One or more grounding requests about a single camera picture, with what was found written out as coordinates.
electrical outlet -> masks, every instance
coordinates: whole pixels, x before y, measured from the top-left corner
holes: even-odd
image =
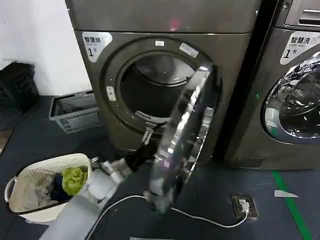
[[[244,212],[242,212],[242,207],[239,200],[245,200],[247,203],[249,203],[249,213],[247,217],[248,219],[256,220],[258,218],[256,205],[250,195],[246,195],[246,194],[232,195],[231,200],[233,204],[234,214],[237,218],[240,219],[246,215]]]

power cord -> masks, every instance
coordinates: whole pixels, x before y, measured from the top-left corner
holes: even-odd
[[[116,201],[115,203],[111,204],[111,205],[108,206],[108,207],[103,211],[103,213],[100,215],[100,217],[98,218],[98,220],[97,220],[97,221],[95,222],[95,224],[93,225],[91,231],[90,231],[89,234],[87,235],[87,238],[86,238],[86,239],[89,239],[89,238],[91,237],[91,235],[92,235],[93,232],[95,231],[98,223],[101,221],[101,219],[104,217],[104,215],[105,215],[110,209],[112,209],[114,206],[118,205],[119,203],[121,203],[121,202],[123,202],[123,201],[125,201],[125,200],[127,200],[127,199],[132,199],[132,198],[146,199],[146,197],[141,196],[141,195],[130,195],[130,196],[126,196],[126,197],[120,199],[119,201]],[[223,225],[223,224],[217,223],[217,222],[215,222],[215,221],[211,221],[211,220],[209,220],[209,219],[206,219],[206,218],[204,218],[204,217],[194,216],[194,215],[188,214],[188,213],[186,213],[186,212],[184,212],[184,211],[181,211],[181,210],[179,210],[179,209],[176,209],[176,208],[174,208],[174,207],[172,207],[171,210],[173,210],[173,211],[175,211],[175,212],[178,212],[178,213],[180,213],[180,214],[183,214],[183,215],[185,215],[185,216],[187,216],[187,217],[189,217],[189,218],[192,218],[192,219],[203,220],[203,221],[206,221],[206,222],[208,222],[208,223],[210,223],[210,224],[214,224],[214,225],[217,225],[217,226],[222,227],[222,228],[230,229],[230,228],[234,228],[234,227],[239,226],[239,225],[242,224],[244,221],[246,221],[247,218],[248,218],[249,203],[246,202],[246,200],[244,200],[244,199],[241,199],[241,200],[239,201],[239,203],[240,203],[240,205],[241,205],[241,207],[242,207],[242,212],[245,213],[245,217],[244,217],[241,221],[239,221],[238,223],[236,223],[236,224],[234,224],[234,225]]]

circular glass door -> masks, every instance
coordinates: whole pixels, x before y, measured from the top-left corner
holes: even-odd
[[[264,104],[264,121],[279,141],[320,142],[320,52],[278,81]]]
[[[151,123],[164,123],[194,73],[187,63],[174,56],[145,56],[122,75],[120,94],[132,114]]]

green floor line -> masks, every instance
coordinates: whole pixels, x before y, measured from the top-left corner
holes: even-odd
[[[277,171],[272,171],[272,175],[278,188],[282,191],[288,192],[288,188],[280,173]],[[290,197],[286,197],[285,203],[290,210],[290,213],[295,221],[296,226],[299,229],[303,240],[312,240],[311,232],[309,231],[304,219],[302,218],[294,200]]]

front-loading dryer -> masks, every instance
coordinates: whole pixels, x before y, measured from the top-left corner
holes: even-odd
[[[319,168],[320,1],[281,2],[224,160],[257,169]]]
[[[67,0],[100,113],[117,149],[136,150],[168,121],[202,64],[218,96],[203,157],[212,155],[260,0]],[[155,132],[161,137],[161,128]]]

